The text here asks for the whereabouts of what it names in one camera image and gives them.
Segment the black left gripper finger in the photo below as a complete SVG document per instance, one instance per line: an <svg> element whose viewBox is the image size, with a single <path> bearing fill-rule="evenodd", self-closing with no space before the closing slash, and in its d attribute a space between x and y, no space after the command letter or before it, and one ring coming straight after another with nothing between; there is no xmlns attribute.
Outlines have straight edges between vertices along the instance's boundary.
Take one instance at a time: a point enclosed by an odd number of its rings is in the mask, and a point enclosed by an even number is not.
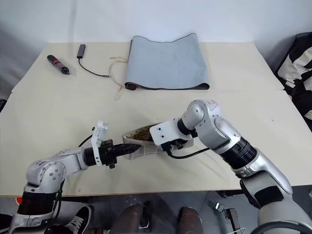
<svg viewBox="0 0 312 234"><path fill-rule="evenodd" d="M116 148L116 149L114 149L114 155L115 155L115 157L124 156L124 155L128 155L128 154L132 154L136 150L137 149L133 149L133 148L126 148L126 149Z"/></svg>
<svg viewBox="0 0 312 234"><path fill-rule="evenodd" d="M114 145L114 148L116 150L138 150L140 147L141 145L139 144L131 144L131 143Z"/></svg>

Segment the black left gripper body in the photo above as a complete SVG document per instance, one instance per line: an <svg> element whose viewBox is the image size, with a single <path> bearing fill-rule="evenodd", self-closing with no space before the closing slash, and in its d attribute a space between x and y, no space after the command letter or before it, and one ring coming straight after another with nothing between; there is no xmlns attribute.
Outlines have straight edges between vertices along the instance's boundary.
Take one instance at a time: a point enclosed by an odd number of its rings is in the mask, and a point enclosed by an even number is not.
<svg viewBox="0 0 312 234"><path fill-rule="evenodd" d="M110 169L116 167L119 147L113 144L113 140L102 141L99 147L99 158L102 165L108 166Z"/></svg>

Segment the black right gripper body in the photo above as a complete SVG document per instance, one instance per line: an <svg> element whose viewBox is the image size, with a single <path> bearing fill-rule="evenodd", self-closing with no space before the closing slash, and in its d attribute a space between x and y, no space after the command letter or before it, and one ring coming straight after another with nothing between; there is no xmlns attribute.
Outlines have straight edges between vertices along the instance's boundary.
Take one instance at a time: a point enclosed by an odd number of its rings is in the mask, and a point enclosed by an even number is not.
<svg viewBox="0 0 312 234"><path fill-rule="evenodd" d="M192 146L192 140L176 139L161 144L161 147L167 155L172 156L172 150L181 150Z"/></svg>

